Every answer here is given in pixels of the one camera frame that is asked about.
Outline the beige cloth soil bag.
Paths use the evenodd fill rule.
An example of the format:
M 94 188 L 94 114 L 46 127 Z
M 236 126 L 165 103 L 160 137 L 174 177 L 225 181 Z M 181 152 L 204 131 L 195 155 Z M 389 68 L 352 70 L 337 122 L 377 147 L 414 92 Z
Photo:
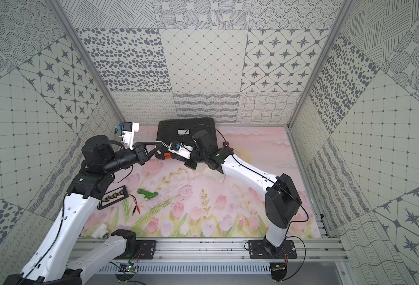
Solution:
M 165 149 L 168 151 L 170 143 L 169 144 L 165 142 L 162 142 L 162 143 L 164 144 Z M 204 162 L 199 150 L 196 147 L 192 147 L 192 148 L 193 150 L 192 150 L 192 154 L 189 160 L 178 156 L 179 158 L 183 159 L 184 165 L 187 168 L 191 170 L 195 170 L 202 175 L 206 175 L 217 182 L 220 182 L 220 183 L 224 182 L 226 178 L 225 174 L 222 174 L 217 170 L 210 169 L 209 166 Z

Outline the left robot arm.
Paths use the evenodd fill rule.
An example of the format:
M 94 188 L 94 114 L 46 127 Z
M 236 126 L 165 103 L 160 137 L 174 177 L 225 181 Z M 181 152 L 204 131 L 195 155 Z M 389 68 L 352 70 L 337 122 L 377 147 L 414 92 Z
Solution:
M 115 230 L 102 246 L 82 260 L 69 256 L 95 208 L 103 200 L 114 174 L 135 164 L 144 165 L 158 150 L 158 142 L 138 142 L 125 148 L 121 142 L 96 135 L 81 149 L 84 160 L 69 185 L 62 209 L 31 260 L 6 285 L 83 285 L 111 260 L 137 253 L 137 236 L 131 230 Z

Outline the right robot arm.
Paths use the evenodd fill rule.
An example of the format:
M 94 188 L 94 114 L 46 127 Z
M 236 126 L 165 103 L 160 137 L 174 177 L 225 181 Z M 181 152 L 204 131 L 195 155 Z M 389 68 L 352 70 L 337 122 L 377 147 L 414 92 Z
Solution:
M 283 247 L 292 219 L 302 206 L 291 177 L 285 173 L 274 176 L 248 164 L 228 144 L 219 148 L 204 130 L 196 132 L 192 139 L 195 148 L 185 155 L 187 167 L 195 169 L 197 164 L 204 163 L 213 171 L 241 180 L 264 197 L 265 214 L 269 220 L 264 247 L 276 254 Z

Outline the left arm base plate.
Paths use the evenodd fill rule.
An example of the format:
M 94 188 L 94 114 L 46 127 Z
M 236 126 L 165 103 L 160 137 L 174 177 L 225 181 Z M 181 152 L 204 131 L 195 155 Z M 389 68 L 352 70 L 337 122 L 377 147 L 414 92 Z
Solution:
M 126 250 L 121 259 L 127 260 L 152 260 L 154 258 L 157 241 L 139 240 L 128 241 Z

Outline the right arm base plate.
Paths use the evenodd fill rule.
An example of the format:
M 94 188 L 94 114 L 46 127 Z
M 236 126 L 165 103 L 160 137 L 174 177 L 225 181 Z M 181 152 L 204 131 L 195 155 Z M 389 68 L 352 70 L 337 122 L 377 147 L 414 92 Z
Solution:
M 266 239 L 249 240 L 247 249 L 251 260 L 297 259 L 296 247 L 292 240 L 284 240 L 279 247 L 274 247 Z

